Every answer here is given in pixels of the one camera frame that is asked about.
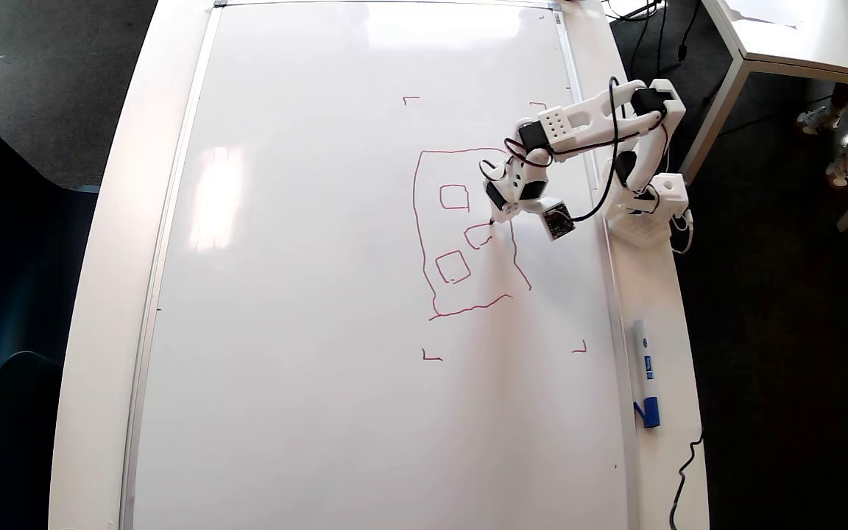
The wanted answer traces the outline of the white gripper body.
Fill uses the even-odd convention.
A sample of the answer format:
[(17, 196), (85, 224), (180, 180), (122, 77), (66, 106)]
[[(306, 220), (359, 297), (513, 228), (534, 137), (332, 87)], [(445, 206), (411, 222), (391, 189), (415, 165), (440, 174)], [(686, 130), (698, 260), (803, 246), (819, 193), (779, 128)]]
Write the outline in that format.
[(523, 211), (543, 214), (551, 210), (551, 198), (545, 195), (548, 185), (546, 170), (550, 160), (539, 155), (522, 158), (512, 155), (501, 164), (488, 160), (481, 161), (481, 173), (484, 175), (484, 190), (491, 199), (504, 199)]

